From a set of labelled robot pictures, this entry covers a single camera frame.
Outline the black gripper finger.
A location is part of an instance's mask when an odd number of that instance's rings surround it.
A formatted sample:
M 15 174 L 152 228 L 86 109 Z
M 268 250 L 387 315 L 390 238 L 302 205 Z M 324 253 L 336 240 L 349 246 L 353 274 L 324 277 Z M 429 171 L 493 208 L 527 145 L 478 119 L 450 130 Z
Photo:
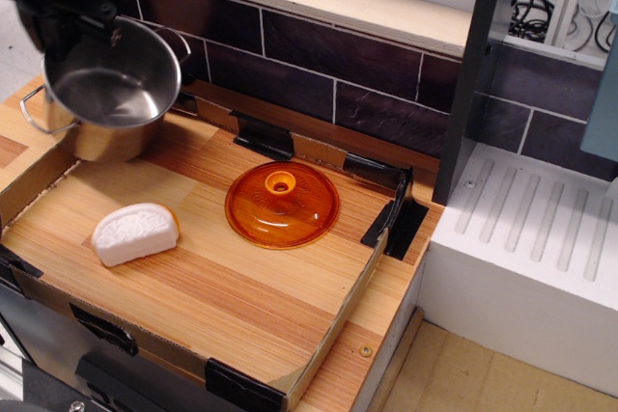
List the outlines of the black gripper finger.
M 65 58 L 73 48 L 85 40 L 96 40 L 114 46 L 121 37 L 120 28 L 116 25 L 116 16 L 115 11 L 99 16 L 60 13 L 57 57 Z
M 17 11 L 25 31 L 39 51 L 58 49 L 59 18 L 55 14 L 36 10 L 26 4 L 18 4 Z

